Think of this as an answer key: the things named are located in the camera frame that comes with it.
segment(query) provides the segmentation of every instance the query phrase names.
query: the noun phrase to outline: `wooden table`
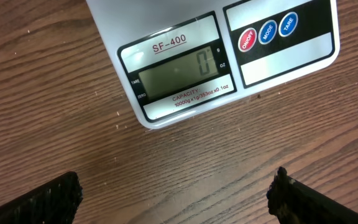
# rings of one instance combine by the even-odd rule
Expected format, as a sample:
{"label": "wooden table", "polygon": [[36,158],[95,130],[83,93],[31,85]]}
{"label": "wooden table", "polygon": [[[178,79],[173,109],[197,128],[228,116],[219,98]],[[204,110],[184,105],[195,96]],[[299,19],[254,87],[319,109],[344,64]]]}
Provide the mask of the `wooden table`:
{"label": "wooden table", "polygon": [[332,66],[151,131],[84,0],[0,0],[0,205],[73,170],[75,223],[278,223],[284,166],[358,212],[358,0],[338,8]]}

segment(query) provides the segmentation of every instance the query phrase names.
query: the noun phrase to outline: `blue button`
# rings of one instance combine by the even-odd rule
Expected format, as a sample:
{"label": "blue button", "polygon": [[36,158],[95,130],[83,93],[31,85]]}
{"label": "blue button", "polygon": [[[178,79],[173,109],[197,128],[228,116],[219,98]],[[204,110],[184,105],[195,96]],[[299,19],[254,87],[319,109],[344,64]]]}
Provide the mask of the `blue button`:
{"label": "blue button", "polygon": [[281,20],[280,28],[280,36],[288,37],[291,35],[298,25],[298,14],[295,12],[290,12],[284,16],[283,20]]}
{"label": "blue button", "polygon": [[259,42],[261,44],[270,43],[277,33],[277,23],[274,20],[269,20],[260,28],[259,31]]}

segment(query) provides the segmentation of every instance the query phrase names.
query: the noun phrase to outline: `black border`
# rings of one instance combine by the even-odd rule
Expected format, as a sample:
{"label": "black border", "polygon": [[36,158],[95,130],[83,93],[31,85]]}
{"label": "black border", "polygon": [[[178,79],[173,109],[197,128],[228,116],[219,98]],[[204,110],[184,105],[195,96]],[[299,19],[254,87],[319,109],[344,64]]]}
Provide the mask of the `black border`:
{"label": "black border", "polygon": [[[167,29],[167,28],[169,28],[169,27],[167,27],[167,28],[165,28],[165,29],[162,29],[162,30],[160,30],[160,31],[154,32],[153,34],[150,34],[150,35],[148,35],[148,36],[146,36],[146,37],[143,37],[143,38],[141,38],[141,39],[139,39],[139,40],[133,41],[133,42],[131,42],[131,43],[129,43],[129,44],[123,45],[122,47],[119,47],[119,48],[118,48],[118,50],[117,50],[117,56],[118,56],[118,58],[119,58],[119,60],[120,60],[120,62],[121,62],[121,66],[123,67],[123,69],[124,69],[124,71],[125,71],[125,73],[126,73],[127,79],[128,79],[128,81],[129,81],[129,83],[130,83],[130,85],[131,85],[131,87],[132,87],[131,81],[130,81],[130,79],[129,79],[129,74],[130,74],[130,73],[128,73],[128,70],[127,70],[127,68],[126,68],[126,66],[125,66],[125,63],[124,63],[123,59],[121,58],[121,52],[122,52],[124,49],[126,49],[126,48],[128,48],[128,47],[131,47],[131,46],[133,46],[133,45],[139,44],[139,43],[141,43],[141,42],[144,42],[144,41],[146,41],[146,40],[149,40],[149,39],[151,39],[151,38],[158,37],[158,36],[160,36],[160,35],[164,35],[164,34],[167,33],[167,32],[171,32],[171,31],[173,31],[173,30],[175,30],[175,29],[177,29],[177,28],[183,27],[183,26],[185,26],[185,25],[191,24],[191,23],[193,23],[193,22],[196,22],[196,21],[198,21],[198,20],[204,19],[204,18],[209,17],[209,16],[213,16],[213,17],[214,17],[215,26],[216,26],[216,29],[217,29],[218,35],[219,35],[219,39],[214,40],[214,41],[212,41],[212,42],[220,42],[220,44],[221,44],[221,49],[222,49],[221,52],[222,52],[222,54],[223,54],[224,59],[226,60],[226,61],[225,61],[225,62],[226,62],[226,68],[227,68],[227,70],[228,70],[229,72],[228,72],[228,73],[225,73],[225,74],[220,74],[220,73],[219,73],[219,75],[215,75],[215,76],[213,76],[213,77],[211,77],[211,78],[208,78],[208,79],[202,80],[202,81],[200,81],[200,82],[198,82],[198,83],[194,83],[194,84],[192,84],[192,85],[189,85],[189,86],[187,86],[187,87],[184,87],[184,88],[178,90],[177,93],[179,93],[179,92],[181,92],[181,91],[184,91],[184,90],[187,90],[187,89],[189,89],[189,88],[193,88],[194,86],[201,85],[201,84],[206,83],[206,82],[208,82],[208,81],[217,79],[217,78],[219,78],[219,77],[223,77],[223,76],[225,76],[225,75],[227,75],[227,74],[229,74],[230,77],[231,77],[232,84],[233,84],[233,87],[234,87],[233,91],[230,91],[229,93],[225,93],[225,94],[220,95],[220,96],[216,96],[216,97],[214,97],[214,98],[212,98],[212,99],[209,99],[209,100],[200,102],[200,103],[195,104],[195,105],[193,105],[193,106],[189,106],[189,107],[187,107],[187,108],[184,108],[184,109],[182,109],[182,110],[176,111],[176,112],[174,112],[174,113],[168,114],[168,115],[166,115],[166,116],[163,116],[163,117],[157,118],[157,119],[150,119],[150,118],[147,116],[147,113],[146,113],[145,110],[144,110],[144,106],[145,106],[145,105],[142,106],[142,104],[140,103],[140,100],[137,99],[138,104],[139,104],[140,108],[142,109],[142,112],[143,112],[143,114],[144,114],[144,116],[145,116],[145,118],[146,118],[146,120],[147,120],[148,122],[150,122],[150,123],[155,123],[155,122],[157,122],[157,121],[161,121],[161,120],[163,120],[163,119],[167,119],[167,118],[169,118],[169,117],[172,117],[172,116],[175,116],[175,115],[177,115],[177,114],[183,113],[183,112],[185,112],[185,111],[191,110],[191,109],[193,109],[193,108],[195,108],[195,107],[197,107],[197,106],[199,106],[199,105],[208,103],[208,102],[213,101],[213,100],[217,100],[217,99],[219,99],[219,98],[221,98],[221,97],[224,97],[224,96],[226,96],[226,95],[230,95],[230,94],[232,94],[232,93],[237,92],[236,83],[235,83],[235,81],[234,81],[234,77],[233,77],[233,74],[232,74],[232,70],[231,70],[231,65],[230,65],[229,59],[228,59],[228,57],[227,57],[227,51],[226,51],[226,48],[225,48],[225,46],[224,46],[223,38],[222,38],[222,35],[221,35],[221,30],[220,30],[220,28],[219,28],[218,20],[217,20],[217,18],[216,18],[216,13],[215,13],[215,11],[208,12],[208,13],[203,14],[203,15],[201,15],[201,16],[198,16],[198,17],[196,17],[196,18],[193,18],[193,19],[187,20],[187,21],[185,21],[185,22],[179,23],[179,24],[177,24],[177,25],[175,25],[175,26],[172,26],[172,27],[171,27],[172,29],[170,29],[170,30],[168,30],[168,31],[162,32],[162,33],[160,33],[160,34],[158,34],[158,35],[154,35],[155,33],[161,32],[162,30],[165,30],[165,29]],[[180,53],[180,54],[178,54],[178,55],[175,55],[175,56],[172,56],[172,57],[170,57],[170,58],[166,58],[166,59],[164,59],[164,60],[161,60],[161,61],[159,61],[159,62],[156,62],[156,63],[154,63],[154,64],[152,64],[152,65],[148,65],[148,66],[146,66],[146,67],[144,67],[144,68],[141,68],[141,69],[139,69],[139,70],[133,71],[133,72],[131,72],[131,73],[139,73],[140,71],[146,70],[146,68],[148,69],[148,68],[151,68],[151,67],[156,66],[156,64],[158,64],[158,63],[166,63],[166,62],[168,62],[168,61],[175,60],[176,58],[182,57],[182,56],[184,56],[184,55],[190,54],[190,53],[192,53],[192,52],[194,52],[194,51],[197,51],[197,50],[199,50],[199,49],[202,49],[202,48],[205,48],[205,47],[207,47],[207,46],[210,46],[212,42],[207,43],[207,44],[203,44],[203,45],[201,45],[201,46],[199,46],[199,47],[196,47],[196,48],[193,48],[193,49],[190,49],[190,50],[187,50],[186,52],[182,52],[182,53]],[[168,96],[161,96],[161,97],[157,98],[156,100],[153,100],[153,102],[156,102],[156,101],[161,100],[161,99],[163,99],[163,98],[166,98],[166,97],[168,97]]]}
{"label": "black border", "polygon": [[[224,14],[224,18],[225,18],[225,20],[226,20],[226,24],[227,24],[227,28],[228,28],[228,31],[229,31],[230,41],[231,41],[231,44],[232,44],[232,46],[233,46],[233,50],[235,50],[235,47],[236,47],[236,46],[233,45],[233,41],[232,41],[232,39],[231,39],[231,32],[232,32],[232,30],[231,30],[231,26],[230,26],[230,23],[229,23],[229,18],[228,18],[228,16],[227,16],[227,10],[228,10],[228,9],[231,9],[231,8],[233,8],[233,7],[239,6],[239,5],[241,5],[241,4],[244,4],[244,3],[246,3],[246,2],[249,2],[249,1],[253,1],[253,0],[241,0],[241,1],[238,1],[238,2],[235,2],[235,3],[233,3],[233,4],[230,4],[230,5],[228,5],[228,6],[223,7],[223,14]],[[332,17],[333,17],[333,15],[332,15],[333,9],[332,9],[332,4],[331,4],[331,2],[329,3],[329,6],[330,6],[330,10],[329,10],[329,11],[330,11],[330,13],[331,13],[331,18],[332,18]],[[257,81],[257,82],[255,82],[255,83],[250,84],[250,85],[246,85],[246,81],[245,81],[245,79],[244,79],[244,74],[242,73],[242,70],[241,70],[241,65],[239,64],[239,62],[238,62],[238,60],[237,60],[237,57],[235,57],[235,58],[236,58],[237,65],[238,65],[238,69],[239,69],[239,72],[240,72],[242,84],[243,84],[243,86],[244,86],[244,89],[249,88],[249,87],[252,87],[252,86],[254,86],[254,85],[261,84],[261,83],[263,83],[263,82],[266,82],[266,81],[269,81],[269,80],[271,80],[271,79],[277,78],[277,77],[282,76],[282,75],[284,75],[284,74],[293,72],[293,71],[295,71],[295,70],[301,69],[301,68],[306,67],[306,66],[308,66],[308,65],[311,65],[311,64],[313,64],[313,63],[316,63],[316,62],[319,62],[319,61],[322,61],[322,60],[325,60],[325,59],[327,59],[327,58],[332,57],[332,56],[335,54],[335,51],[336,51],[335,36],[334,36],[334,22],[333,22],[332,20],[331,20],[331,40],[332,40],[332,43],[333,43],[333,51],[332,51],[329,55],[324,56],[324,57],[321,57],[321,58],[316,59],[316,60],[314,60],[314,61],[305,63],[305,64],[300,65],[300,66],[298,66],[298,67],[289,69],[289,70],[287,70],[287,71],[284,71],[284,72],[282,72],[282,73],[276,74],[276,75],[274,75],[274,76],[271,76],[271,77],[268,77],[268,78],[264,78],[263,80]]]}

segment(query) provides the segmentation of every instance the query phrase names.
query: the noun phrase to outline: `white label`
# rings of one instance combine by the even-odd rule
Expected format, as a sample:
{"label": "white label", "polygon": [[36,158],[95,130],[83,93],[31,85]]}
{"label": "white label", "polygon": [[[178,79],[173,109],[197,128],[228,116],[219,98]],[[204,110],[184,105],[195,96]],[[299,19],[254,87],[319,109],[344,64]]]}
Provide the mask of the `white label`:
{"label": "white label", "polygon": [[121,58],[128,72],[131,73],[217,39],[219,33],[214,17],[208,16],[128,47],[121,52]]}
{"label": "white label", "polygon": [[234,85],[231,76],[225,75],[145,105],[144,110],[150,119],[158,119],[233,90]]}
{"label": "white label", "polygon": [[231,31],[312,0],[252,0],[226,11]]}
{"label": "white label", "polygon": [[264,80],[289,69],[329,55],[333,51],[331,33],[241,66],[246,85]]}

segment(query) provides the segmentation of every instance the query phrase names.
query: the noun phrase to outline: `digital kitchen scale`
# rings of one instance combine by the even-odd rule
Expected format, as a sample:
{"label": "digital kitchen scale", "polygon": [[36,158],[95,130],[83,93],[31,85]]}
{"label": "digital kitchen scale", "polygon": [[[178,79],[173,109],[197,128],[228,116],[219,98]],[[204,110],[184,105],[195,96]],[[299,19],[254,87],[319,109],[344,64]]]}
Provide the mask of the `digital kitchen scale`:
{"label": "digital kitchen scale", "polygon": [[87,0],[135,114],[158,129],[327,67],[336,0]]}

